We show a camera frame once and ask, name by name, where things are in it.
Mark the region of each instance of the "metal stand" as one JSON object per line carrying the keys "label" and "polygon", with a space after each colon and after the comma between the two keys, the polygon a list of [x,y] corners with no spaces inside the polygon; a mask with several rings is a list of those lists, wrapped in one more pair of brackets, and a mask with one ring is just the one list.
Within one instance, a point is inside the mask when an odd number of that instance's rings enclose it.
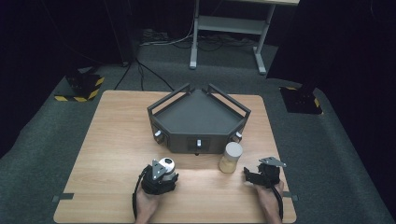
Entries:
{"label": "metal stand", "polygon": [[274,14],[275,5],[271,5],[266,21],[254,21],[254,20],[242,20],[233,18],[222,18],[222,17],[209,17],[199,15],[199,1],[195,0],[195,20],[194,20],[194,34],[192,38],[191,46],[191,58],[190,58],[190,69],[197,67],[197,38],[199,30],[208,31],[221,31],[221,32],[232,32],[250,35],[260,35],[259,46],[254,47],[254,55],[259,68],[260,74],[266,74],[265,66],[262,61],[262,46],[264,44],[265,37],[267,36],[268,28],[271,23],[272,16]]}

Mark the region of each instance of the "jar lid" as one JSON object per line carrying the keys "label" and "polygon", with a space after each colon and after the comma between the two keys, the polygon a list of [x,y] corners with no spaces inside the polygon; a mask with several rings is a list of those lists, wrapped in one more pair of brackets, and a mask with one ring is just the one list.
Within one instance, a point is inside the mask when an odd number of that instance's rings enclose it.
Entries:
{"label": "jar lid", "polygon": [[175,171],[175,162],[170,158],[162,158],[159,161],[159,164],[162,165],[163,167],[165,167],[166,175],[169,175]]}
{"label": "jar lid", "polygon": [[235,142],[230,142],[225,147],[224,157],[229,161],[238,161],[243,151],[244,149],[242,149],[241,145]]}

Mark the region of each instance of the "yellow black warning tape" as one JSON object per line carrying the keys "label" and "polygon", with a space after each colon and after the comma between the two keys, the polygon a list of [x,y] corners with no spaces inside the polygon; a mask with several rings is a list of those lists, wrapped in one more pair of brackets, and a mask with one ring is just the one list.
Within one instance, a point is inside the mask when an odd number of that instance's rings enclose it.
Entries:
{"label": "yellow black warning tape", "polygon": [[70,96],[70,95],[55,95],[55,100],[57,101],[74,101],[74,102],[87,102],[91,101],[95,98],[95,96],[98,94],[99,89],[105,80],[104,77],[100,77],[91,91],[89,96]]}
{"label": "yellow black warning tape", "polygon": [[[297,88],[294,88],[294,87],[286,87],[286,89],[288,89],[288,90],[290,90],[290,91],[297,91]],[[317,97],[315,97],[314,103],[315,103],[315,106],[316,106],[317,108],[320,107],[319,100],[318,100]]]}

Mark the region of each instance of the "pentagonal robot platform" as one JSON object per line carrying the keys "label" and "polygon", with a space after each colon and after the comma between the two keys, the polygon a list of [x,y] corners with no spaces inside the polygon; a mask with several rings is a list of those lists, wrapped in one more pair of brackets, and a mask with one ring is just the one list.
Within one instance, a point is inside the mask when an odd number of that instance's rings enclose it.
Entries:
{"label": "pentagonal robot platform", "polygon": [[176,153],[223,153],[229,142],[242,139],[249,115],[248,108],[212,84],[201,91],[185,84],[148,107],[154,139]]}

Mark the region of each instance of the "metal bracket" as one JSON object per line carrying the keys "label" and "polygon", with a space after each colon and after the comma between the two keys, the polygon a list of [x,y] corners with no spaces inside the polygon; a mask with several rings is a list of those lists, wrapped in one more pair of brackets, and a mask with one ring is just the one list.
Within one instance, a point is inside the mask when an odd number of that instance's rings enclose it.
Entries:
{"label": "metal bracket", "polygon": [[152,179],[156,180],[166,173],[166,168],[156,160],[152,160]]}
{"label": "metal bracket", "polygon": [[267,165],[273,165],[276,167],[282,166],[282,167],[286,167],[286,163],[277,160],[275,157],[267,157],[267,158],[263,158],[261,160],[259,160],[260,162],[267,164]]}

